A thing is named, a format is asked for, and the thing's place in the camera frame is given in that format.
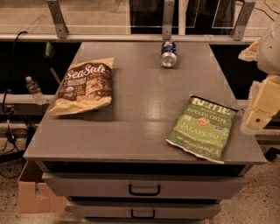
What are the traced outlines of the yellow white gripper body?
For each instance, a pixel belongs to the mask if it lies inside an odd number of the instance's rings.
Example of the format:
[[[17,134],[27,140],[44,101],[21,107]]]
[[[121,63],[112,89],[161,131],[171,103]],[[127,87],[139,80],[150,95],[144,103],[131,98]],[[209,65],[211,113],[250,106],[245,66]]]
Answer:
[[[280,76],[268,75],[262,82],[253,81],[248,95],[248,106],[242,117],[240,130],[245,135],[256,135],[280,111]]]

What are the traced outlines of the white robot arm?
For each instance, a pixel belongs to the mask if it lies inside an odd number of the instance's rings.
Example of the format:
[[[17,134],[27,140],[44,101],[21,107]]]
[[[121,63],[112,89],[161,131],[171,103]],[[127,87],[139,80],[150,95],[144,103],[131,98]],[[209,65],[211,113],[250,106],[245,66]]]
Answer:
[[[257,68],[268,75],[252,83],[240,126],[243,134],[256,135],[280,111],[280,17],[238,58],[256,61]]]

